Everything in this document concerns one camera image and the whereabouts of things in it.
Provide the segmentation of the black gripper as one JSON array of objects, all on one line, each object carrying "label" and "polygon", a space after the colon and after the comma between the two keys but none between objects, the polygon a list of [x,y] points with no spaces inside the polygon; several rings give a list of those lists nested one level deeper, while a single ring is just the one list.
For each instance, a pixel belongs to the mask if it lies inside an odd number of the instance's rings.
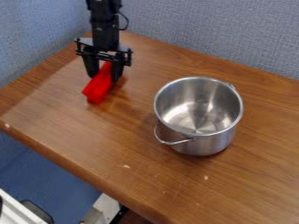
[{"label": "black gripper", "polygon": [[82,58],[84,66],[86,69],[88,77],[93,78],[98,72],[98,62],[108,61],[112,63],[110,67],[110,80],[117,82],[122,75],[124,66],[132,65],[133,50],[129,46],[121,43],[110,50],[98,50],[92,43],[92,38],[76,38],[76,54]]}]

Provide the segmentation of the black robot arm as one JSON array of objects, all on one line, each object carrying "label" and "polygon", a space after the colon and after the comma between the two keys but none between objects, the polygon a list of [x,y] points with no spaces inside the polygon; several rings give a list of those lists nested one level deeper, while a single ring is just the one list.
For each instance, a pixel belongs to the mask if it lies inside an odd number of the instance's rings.
[{"label": "black robot arm", "polygon": [[89,10],[90,38],[76,38],[76,54],[82,58],[88,77],[93,78],[100,71],[98,62],[109,62],[110,80],[117,82],[122,76],[124,66],[132,65],[133,51],[120,43],[118,33],[126,29],[120,27],[118,17],[128,21],[120,11],[121,0],[85,0]]}]

